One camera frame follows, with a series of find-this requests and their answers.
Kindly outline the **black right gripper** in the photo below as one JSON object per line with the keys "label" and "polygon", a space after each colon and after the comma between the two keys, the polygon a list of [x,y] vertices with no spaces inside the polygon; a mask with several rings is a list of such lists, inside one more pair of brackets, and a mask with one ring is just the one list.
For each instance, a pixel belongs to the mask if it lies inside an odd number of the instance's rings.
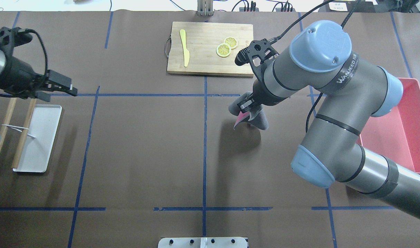
{"label": "black right gripper", "polygon": [[238,108],[242,113],[259,114],[263,110],[264,103],[259,98],[253,97],[253,92],[247,91],[238,99]]}

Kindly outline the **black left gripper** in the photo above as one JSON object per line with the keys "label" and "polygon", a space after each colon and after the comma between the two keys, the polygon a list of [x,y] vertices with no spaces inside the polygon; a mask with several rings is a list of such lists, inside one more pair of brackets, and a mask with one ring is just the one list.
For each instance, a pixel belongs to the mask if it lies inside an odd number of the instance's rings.
{"label": "black left gripper", "polygon": [[40,99],[50,101],[46,92],[63,92],[76,97],[78,89],[72,86],[70,77],[54,70],[44,75],[36,73],[32,67],[17,58],[9,58],[0,74],[0,89],[21,99]]}

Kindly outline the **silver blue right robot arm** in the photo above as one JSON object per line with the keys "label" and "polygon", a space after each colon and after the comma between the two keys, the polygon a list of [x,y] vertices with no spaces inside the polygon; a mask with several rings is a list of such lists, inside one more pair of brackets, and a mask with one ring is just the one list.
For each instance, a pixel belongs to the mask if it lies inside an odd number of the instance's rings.
{"label": "silver blue right robot arm", "polygon": [[256,80],[230,113],[265,130],[264,105],[312,86],[326,98],[292,159],[293,172],[322,188],[344,183],[420,220],[420,175],[357,143],[370,117],[399,104],[400,80],[353,52],[349,35],[330,20],[309,25],[281,53],[272,47],[277,40],[254,40],[238,52],[235,64],[250,64]]}

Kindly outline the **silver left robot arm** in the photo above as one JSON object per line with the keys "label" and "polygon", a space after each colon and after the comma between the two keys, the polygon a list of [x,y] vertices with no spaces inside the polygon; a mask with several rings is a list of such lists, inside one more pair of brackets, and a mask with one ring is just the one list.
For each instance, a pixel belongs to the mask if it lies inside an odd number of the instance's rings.
{"label": "silver left robot arm", "polygon": [[63,92],[74,97],[78,94],[70,77],[54,70],[47,70],[40,75],[30,64],[8,56],[1,49],[0,89],[6,93],[0,94],[1,97],[40,99],[45,102],[49,102],[51,98],[47,92]]}

